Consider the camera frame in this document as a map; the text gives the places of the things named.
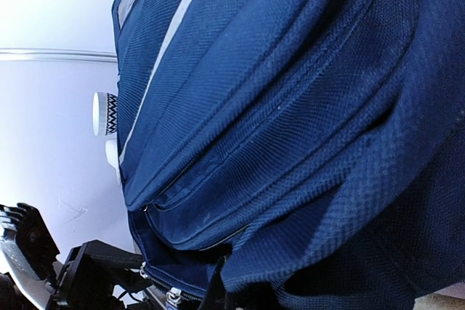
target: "white cup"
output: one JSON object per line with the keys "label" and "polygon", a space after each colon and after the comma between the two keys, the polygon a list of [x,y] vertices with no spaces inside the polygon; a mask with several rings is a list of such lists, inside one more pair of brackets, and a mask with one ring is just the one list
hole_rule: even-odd
{"label": "white cup", "polygon": [[92,121],[95,136],[107,136],[116,132],[118,97],[107,92],[95,92]]}

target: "white wall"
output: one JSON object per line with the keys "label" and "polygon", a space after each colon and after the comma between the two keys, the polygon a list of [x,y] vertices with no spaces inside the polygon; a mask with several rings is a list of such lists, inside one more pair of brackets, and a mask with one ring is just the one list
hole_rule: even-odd
{"label": "white wall", "polygon": [[[0,48],[114,51],[113,0],[0,0]],[[0,62],[0,203],[42,212],[64,261],[100,239],[132,249],[92,95],[116,90],[116,65]],[[4,265],[0,260],[0,272]]]}

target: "black zigzag pattern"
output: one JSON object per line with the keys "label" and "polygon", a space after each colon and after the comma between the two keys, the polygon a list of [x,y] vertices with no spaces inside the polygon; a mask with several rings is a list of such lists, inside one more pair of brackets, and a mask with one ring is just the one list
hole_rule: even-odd
{"label": "black zigzag pattern", "polygon": [[116,132],[117,116],[118,116],[118,97],[112,94],[107,94],[107,129],[105,134],[113,134]]}

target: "blue backpack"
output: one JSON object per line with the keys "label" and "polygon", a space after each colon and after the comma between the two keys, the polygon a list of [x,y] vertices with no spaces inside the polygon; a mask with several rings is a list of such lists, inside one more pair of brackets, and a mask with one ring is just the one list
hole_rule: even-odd
{"label": "blue backpack", "polygon": [[465,278],[465,0],[116,0],[168,309],[412,309]]}

